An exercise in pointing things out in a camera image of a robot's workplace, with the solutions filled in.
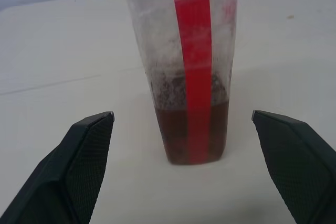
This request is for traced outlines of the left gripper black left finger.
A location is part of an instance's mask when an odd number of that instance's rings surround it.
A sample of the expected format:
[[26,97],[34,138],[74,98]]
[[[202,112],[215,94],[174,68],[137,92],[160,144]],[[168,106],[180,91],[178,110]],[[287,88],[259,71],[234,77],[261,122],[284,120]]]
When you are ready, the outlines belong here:
[[36,166],[0,224],[89,224],[106,171],[113,112],[73,124]]

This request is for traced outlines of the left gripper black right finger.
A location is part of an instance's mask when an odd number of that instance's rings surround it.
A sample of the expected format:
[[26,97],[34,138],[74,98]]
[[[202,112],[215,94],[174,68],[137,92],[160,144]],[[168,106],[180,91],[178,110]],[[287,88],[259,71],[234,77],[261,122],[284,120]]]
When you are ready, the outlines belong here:
[[296,224],[336,224],[336,151],[307,123],[255,110],[269,175]]

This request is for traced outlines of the bottle with red liquid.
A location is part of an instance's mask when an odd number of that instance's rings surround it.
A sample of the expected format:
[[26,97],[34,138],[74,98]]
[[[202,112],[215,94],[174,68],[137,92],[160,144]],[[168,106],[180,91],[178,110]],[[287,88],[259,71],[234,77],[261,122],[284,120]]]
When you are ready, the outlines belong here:
[[127,0],[170,163],[218,161],[227,135],[237,0]]

